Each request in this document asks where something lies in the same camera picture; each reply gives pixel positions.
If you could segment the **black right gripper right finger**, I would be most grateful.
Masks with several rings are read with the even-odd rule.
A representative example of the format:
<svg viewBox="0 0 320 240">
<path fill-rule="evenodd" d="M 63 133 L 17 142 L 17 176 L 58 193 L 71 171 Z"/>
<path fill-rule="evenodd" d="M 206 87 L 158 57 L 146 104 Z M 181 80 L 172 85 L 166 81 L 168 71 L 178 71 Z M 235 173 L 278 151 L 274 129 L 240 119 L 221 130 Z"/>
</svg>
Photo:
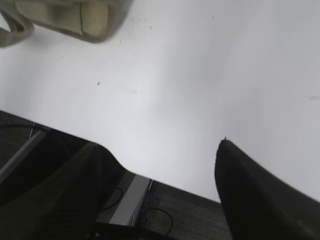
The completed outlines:
<svg viewBox="0 0 320 240">
<path fill-rule="evenodd" d="M 318 240 L 320 203 L 286 184 L 228 139 L 214 178 L 234 240 Z"/>
</svg>

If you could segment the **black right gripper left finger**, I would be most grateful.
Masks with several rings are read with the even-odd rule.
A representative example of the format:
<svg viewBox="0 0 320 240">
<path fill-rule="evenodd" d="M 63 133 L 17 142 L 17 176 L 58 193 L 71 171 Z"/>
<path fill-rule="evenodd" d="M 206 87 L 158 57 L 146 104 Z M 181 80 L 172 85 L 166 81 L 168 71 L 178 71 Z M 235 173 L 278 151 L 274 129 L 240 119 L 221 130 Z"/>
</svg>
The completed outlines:
<svg viewBox="0 0 320 240">
<path fill-rule="evenodd" d="M 94 143 L 68 160 L 29 157 L 0 185 L 1 239 L 86 239 L 124 173 L 115 157 Z"/>
</svg>

